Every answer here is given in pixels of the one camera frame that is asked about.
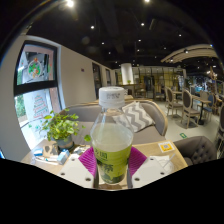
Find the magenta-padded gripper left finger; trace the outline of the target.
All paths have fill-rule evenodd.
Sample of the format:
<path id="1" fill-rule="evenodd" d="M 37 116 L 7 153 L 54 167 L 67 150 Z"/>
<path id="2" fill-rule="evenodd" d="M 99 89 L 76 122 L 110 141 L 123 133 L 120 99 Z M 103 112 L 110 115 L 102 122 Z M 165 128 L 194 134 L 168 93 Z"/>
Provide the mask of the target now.
<path id="1" fill-rule="evenodd" d="M 84 188 L 96 188 L 99 175 L 93 148 L 87 149 L 79 157 L 70 155 L 58 176 Z"/>

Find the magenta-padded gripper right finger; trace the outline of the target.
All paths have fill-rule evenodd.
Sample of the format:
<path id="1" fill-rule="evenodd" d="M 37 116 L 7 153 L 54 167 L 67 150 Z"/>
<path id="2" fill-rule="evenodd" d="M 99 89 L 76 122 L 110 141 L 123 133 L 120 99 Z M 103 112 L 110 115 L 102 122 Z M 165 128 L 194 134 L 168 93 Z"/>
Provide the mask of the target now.
<path id="1" fill-rule="evenodd" d="M 128 161 L 127 185 L 129 189 L 140 188 L 167 175 L 155 157 L 146 157 L 132 147 Z"/>

